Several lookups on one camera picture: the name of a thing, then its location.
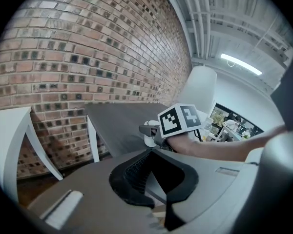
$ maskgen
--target brick wall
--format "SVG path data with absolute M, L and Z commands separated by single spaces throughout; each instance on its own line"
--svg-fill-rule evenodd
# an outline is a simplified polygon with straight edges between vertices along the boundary
M 168 0 L 27 0 L 0 40 L 0 109 L 31 106 L 39 140 L 62 168 L 92 159 L 86 103 L 169 105 L 190 69 Z M 18 177 L 45 172 L 25 139 Z

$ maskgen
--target ceiling light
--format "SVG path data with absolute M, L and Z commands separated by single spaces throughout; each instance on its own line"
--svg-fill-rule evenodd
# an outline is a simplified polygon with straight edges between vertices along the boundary
M 254 67 L 252 67 L 251 65 L 248 65 L 247 63 L 237 59 L 237 58 L 234 58 L 234 57 L 231 57 L 231 56 L 228 56 L 228 55 L 225 55 L 225 54 L 221 54 L 221 58 L 223 59 L 226 59 L 226 60 L 229 60 L 229 61 L 232 61 L 250 71 L 252 71 L 253 73 L 257 74 L 258 76 L 262 74 L 262 72 L 260 72 L 258 69 L 255 69 Z

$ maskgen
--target black rubber seal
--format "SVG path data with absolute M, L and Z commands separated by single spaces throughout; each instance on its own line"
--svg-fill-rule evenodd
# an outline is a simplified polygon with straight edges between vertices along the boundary
M 186 200 L 196 188 L 199 176 L 189 165 L 162 154 L 146 150 L 114 168 L 109 177 L 113 191 L 131 205 L 154 208 L 153 199 L 145 196 L 146 182 L 153 172 L 167 195 L 165 227 L 171 231 L 184 224 L 173 212 L 172 204 Z

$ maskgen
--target ceiling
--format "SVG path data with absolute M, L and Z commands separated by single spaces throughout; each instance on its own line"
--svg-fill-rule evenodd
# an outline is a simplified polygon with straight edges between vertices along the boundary
M 229 74 L 269 97 L 293 57 L 293 30 L 271 0 L 169 0 L 193 66 Z M 220 58 L 224 53 L 261 75 Z

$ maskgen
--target forearm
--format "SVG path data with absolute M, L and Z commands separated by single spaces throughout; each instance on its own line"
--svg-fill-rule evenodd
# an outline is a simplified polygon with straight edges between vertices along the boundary
M 201 158 L 244 161 L 250 151 L 256 148 L 264 147 L 273 136 L 276 136 L 284 131 L 285 127 L 280 126 L 247 140 L 227 143 L 196 142 L 191 140 L 187 144 L 176 146 L 176 151 L 181 154 Z

